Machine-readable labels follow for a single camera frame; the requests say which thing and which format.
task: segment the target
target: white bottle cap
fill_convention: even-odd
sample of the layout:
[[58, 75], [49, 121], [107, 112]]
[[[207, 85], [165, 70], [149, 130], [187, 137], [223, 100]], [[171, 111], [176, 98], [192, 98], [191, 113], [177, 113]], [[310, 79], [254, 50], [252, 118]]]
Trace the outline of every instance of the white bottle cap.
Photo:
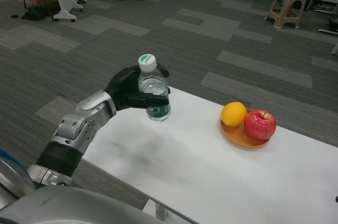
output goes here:
[[142, 72], [151, 72], [156, 69], [156, 58], [152, 54], [144, 54], [138, 59], [138, 65]]

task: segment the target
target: water bottle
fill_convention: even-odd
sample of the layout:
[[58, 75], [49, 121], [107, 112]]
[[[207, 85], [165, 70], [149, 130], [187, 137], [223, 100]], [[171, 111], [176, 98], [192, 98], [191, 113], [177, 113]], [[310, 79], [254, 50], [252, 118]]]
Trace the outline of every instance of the water bottle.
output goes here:
[[[168, 86], [161, 71], [157, 68], [155, 56], [152, 54], [142, 55], [138, 59], [138, 65], [141, 69], [138, 78], [139, 91], [168, 97]], [[157, 122], [169, 118], [170, 113], [170, 104], [163, 107], [147, 108], [148, 117]]]

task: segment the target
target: red apple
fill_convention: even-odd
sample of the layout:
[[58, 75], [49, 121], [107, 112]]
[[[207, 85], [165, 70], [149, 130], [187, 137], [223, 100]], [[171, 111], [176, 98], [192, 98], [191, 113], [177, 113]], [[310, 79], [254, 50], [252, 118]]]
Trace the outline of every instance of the red apple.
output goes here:
[[277, 122], [273, 115], [264, 110], [254, 110], [244, 119], [245, 132], [258, 141], [267, 141], [276, 131]]

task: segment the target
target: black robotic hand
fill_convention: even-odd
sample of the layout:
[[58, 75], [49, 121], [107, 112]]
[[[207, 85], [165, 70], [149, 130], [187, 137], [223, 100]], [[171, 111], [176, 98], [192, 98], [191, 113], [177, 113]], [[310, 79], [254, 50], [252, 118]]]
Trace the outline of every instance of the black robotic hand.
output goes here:
[[[168, 70], [158, 64], [157, 68], [165, 78], [169, 77]], [[140, 92], [138, 89], [139, 66], [133, 66], [119, 71], [105, 89], [114, 101], [116, 111], [133, 108], [160, 107], [169, 104], [165, 96], [157, 96]]]

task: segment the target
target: yellow lemon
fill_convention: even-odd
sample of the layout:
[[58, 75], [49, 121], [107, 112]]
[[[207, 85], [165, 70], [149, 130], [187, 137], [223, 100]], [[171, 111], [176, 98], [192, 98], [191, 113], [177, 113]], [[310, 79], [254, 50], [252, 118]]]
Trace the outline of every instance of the yellow lemon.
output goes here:
[[225, 105], [222, 110], [221, 120], [227, 126], [236, 127], [243, 122], [246, 114], [247, 109], [244, 104], [235, 101]]

